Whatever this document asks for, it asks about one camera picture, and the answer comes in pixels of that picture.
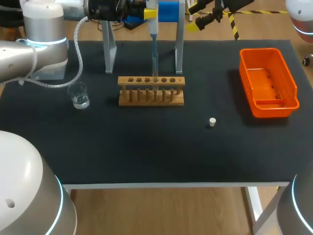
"black table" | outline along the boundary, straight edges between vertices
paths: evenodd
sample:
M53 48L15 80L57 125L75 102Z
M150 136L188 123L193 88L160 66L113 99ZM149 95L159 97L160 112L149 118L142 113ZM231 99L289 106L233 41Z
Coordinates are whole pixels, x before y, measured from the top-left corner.
M238 71L248 47L281 50L300 102L289 118L253 117ZM29 140L71 188L285 185L312 159L313 92L289 41L185 42L183 107L118 106L118 76L151 75L151 42L118 42L113 74L105 74L102 42L80 48L86 110L66 89L34 84L8 84L0 99L0 129ZM159 75L173 76L174 43L159 42L158 51ZM67 80L77 71L71 46Z

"orange crate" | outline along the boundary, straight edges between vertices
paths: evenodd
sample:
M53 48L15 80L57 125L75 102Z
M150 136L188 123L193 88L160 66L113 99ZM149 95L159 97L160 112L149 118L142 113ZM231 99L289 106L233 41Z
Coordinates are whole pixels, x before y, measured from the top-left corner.
M299 108L297 86L278 49L242 49L239 72L255 117L288 117Z

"chair wheel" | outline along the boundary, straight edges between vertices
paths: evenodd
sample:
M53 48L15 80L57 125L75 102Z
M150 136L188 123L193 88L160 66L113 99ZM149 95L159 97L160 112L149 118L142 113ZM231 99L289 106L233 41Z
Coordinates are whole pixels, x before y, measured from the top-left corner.
M309 66L310 65L310 58L303 58L302 60L302 65L303 66Z

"wooden floor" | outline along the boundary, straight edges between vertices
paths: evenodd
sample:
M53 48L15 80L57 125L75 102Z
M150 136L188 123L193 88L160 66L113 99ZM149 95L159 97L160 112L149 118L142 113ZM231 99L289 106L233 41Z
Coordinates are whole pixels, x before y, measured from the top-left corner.
M209 4L204 11L211 11ZM286 10L284 0L255 0L243 10ZM235 15L240 39L289 39L299 56L313 52L301 40L288 14ZM77 23L67 22L72 39ZM151 40L146 24L128 31L114 31L116 40ZM205 30L185 32L185 40L234 40L229 19L214 22ZM158 40L175 40L176 24L160 23ZM96 23L85 23L79 40L102 40ZM313 84L313 68L304 68ZM263 208L276 192L259 187ZM251 223L241 188L108 189L78 190L77 235L249 235ZM270 233L278 234L276 229Z

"small glass cup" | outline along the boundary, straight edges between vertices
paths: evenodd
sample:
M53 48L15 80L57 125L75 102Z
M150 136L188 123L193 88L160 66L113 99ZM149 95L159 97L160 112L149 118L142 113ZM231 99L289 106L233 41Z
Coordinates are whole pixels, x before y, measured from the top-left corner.
M69 85L67 93L73 101L76 109L85 109L90 101L87 93L87 85L83 82L75 82Z

